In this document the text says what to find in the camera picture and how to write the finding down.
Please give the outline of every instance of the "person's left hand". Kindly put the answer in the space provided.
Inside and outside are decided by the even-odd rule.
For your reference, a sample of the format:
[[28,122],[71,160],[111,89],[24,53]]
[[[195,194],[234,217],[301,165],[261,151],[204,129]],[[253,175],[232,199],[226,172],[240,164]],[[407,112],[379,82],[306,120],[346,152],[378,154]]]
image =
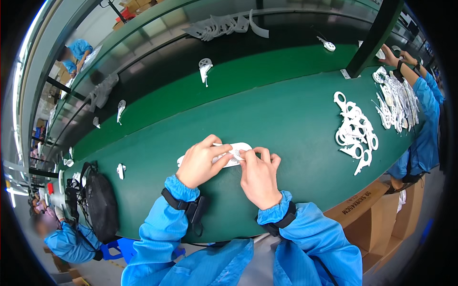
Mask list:
[[218,174],[233,157],[232,154],[226,154],[213,164],[214,157],[232,150],[229,144],[213,146],[213,143],[222,142],[216,135],[211,134],[186,151],[183,162],[175,174],[186,187],[194,189],[205,183]]
[[399,58],[396,58],[396,56],[393,54],[393,52],[390,50],[390,48],[383,44],[382,45],[382,51],[385,54],[385,59],[379,59],[380,62],[383,62],[387,65],[394,66],[395,68],[398,67],[398,62]]
[[78,64],[76,65],[76,73],[79,73],[81,71],[81,68],[83,67],[84,60],[81,59]]

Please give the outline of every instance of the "black wrist strap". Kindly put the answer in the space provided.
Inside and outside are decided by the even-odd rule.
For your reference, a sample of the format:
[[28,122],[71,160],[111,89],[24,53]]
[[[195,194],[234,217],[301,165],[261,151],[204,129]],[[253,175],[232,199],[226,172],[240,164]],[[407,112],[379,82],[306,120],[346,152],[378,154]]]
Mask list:
[[296,205],[292,201],[290,201],[288,210],[286,211],[285,216],[280,221],[278,221],[276,223],[266,223],[266,224],[263,224],[261,226],[268,233],[270,233],[273,236],[277,237],[277,236],[280,235],[280,228],[287,227],[295,219],[296,219]]
[[189,206],[189,202],[175,199],[167,188],[162,190],[161,195],[176,210],[186,210]]
[[174,209],[184,210],[185,215],[188,218],[188,223],[191,224],[194,234],[198,237],[202,236],[203,226],[200,220],[208,208],[209,200],[204,196],[199,196],[195,201],[192,202],[177,200],[172,196],[167,188],[162,190],[161,195]]

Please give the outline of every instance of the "worker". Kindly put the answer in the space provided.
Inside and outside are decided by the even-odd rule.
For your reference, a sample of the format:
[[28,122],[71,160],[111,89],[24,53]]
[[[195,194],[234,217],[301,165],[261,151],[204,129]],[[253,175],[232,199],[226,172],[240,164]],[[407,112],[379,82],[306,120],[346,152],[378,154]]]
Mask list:
[[77,232],[65,221],[64,212],[58,206],[53,213],[54,221],[46,217],[46,213],[34,215],[31,220],[34,230],[55,255],[76,264],[86,263],[92,259],[101,260],[103,254],[99,250],[102,243],[97,240],[91,229],[78,224]]
[[[176,174],[165,180],[163,193],[167,191],[175,200],[196,200],[198,186],[215,176],[233,157],[227,153],[231,145],[213,143],[221,144],[221,140],[210,135],[192,146]],[[214,157],[224,153],[212,163]],[[257,259],[261,255],[259,248],[252,238],[247,238],[234,239],[221,248],[207,247],[174,263],[173,250],[186,234],[188,220],[184,210],[173,208],[161,196],[140,226],[141,241],[133,245],[137,254],[124,269],[121,285],[265,285],[257,278],[256,284],[245,283],[256,261],[269,261],[253,275],[269,271],[266,277],[270,277],[271,285],[361,285],[361,253],[345,238],[342,226],[325,217],[314,203],[290,204],[291,193],[278,190],[280,157],[263,147],[241,151],[240,156],[246,159],[240,161],[240,185],[259,208],[258,224],[287,222],[279,228],[284,239],[267,248],[266,258]]]
[[[439,164],[437,130],[440,115],[439,105],[444,102],[444,97],[432,75],[409,53],[401,51],[400,55],[404,59],[400,60],[387,45],[383,44],[382,50],[386,57],[380,61],[400,70],[418,97],[426,116],[425,124],[415,141],[388,170],[393,188],[401,190],[409,183],[416,183],[424,173]],[[415,65],[421,77],[405,63]]]
[[[92,53],[92,46],[86,40],[77,39],[70,46],[63,47],[57,60],[64,64],[70,77],[74,78],[81,71],[84,60],[90,53]],[[72,54],[78,60],[77,64],[70,60]]]

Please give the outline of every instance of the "black mesh bag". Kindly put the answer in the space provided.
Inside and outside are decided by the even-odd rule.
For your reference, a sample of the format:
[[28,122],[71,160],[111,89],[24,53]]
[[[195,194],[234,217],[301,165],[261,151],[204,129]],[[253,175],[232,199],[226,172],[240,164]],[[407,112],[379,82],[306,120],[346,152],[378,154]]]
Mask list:
[[97,239],[112,241],[119,229],[118,203],[110,183],[94,164],[85,162],[81,178],[87,171],[86,185],[82,192],[86,196],[88,214]]

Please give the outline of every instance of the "blue plastic stool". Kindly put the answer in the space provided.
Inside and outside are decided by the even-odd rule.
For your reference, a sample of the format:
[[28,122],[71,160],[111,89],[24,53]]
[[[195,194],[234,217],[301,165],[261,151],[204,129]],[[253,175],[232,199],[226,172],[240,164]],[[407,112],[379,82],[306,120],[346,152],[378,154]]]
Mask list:
[[[120,252],[123,254],[124,260],[127,264],[129,264],[132,257],[134,257],[134,255],[137,254],[137,251],[133,247],[135,241],[138,240],[128,239],[125,237],[120,238],[117,241],[119,248],[121,249]],[[176,254],[177,257],[186,254],[186,250],[184,248],[179,247],[177,247],[173,252]]]
[[[112,242],[110,242],[108,244],[102,244],[102,246],[100,246],[100,250],[104,254],[104,260],[114,260],[114,259],[123,258],[121,249],[119,249],[118,246],[119,246],[119,244],[118,244],[117,240],[112,241]],[[109,251],[110,248],[114,248],[114,249],[118,250],[119,254],[111,255],[110,251]]]

